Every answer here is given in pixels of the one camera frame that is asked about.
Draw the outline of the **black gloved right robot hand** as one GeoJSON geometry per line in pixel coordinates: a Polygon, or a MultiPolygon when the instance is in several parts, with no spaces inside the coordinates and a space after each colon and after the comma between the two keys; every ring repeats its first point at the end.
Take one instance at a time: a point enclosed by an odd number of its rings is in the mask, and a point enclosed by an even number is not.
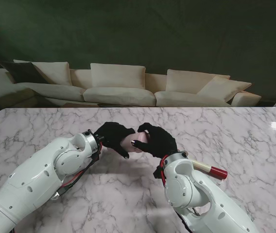
{"type": "Polygon", "coordinates": [[[143,123],[139,126],[138,132],[148,131],[147,143],[132,140],[131,144],[143,152],[150,153],[153,157],[164,158],[178,152],[176,140],[163,128],[153,126],[150,123],[143,123]]]}

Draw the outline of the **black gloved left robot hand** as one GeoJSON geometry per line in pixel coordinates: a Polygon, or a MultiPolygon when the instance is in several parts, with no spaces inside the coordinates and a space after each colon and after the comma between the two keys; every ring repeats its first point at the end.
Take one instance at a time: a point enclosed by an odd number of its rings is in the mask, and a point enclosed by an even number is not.
{"type": "Polygon", "coordinates": [[[121,146],[121,141],[134,133],[134,129],[126,128],[117,122],[105,122],[94,134],[103,138],[103,146],[113,149],[123,158],[128,159],[129,154],[121,146]]]}

